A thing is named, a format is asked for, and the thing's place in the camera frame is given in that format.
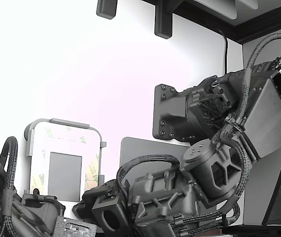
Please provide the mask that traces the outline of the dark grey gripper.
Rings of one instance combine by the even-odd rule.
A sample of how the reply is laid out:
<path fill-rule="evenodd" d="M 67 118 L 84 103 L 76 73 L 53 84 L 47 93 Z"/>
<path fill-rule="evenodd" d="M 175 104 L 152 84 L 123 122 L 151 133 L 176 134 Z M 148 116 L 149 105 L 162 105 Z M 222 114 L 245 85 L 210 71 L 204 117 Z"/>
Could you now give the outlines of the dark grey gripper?
<path fill-rule="evenodd" d="M 63 216 L 66 210 L 56 196 L 24 194 L 21 203 L 41 218 L 49 230 L 55 228 L 57 217 Z"/>

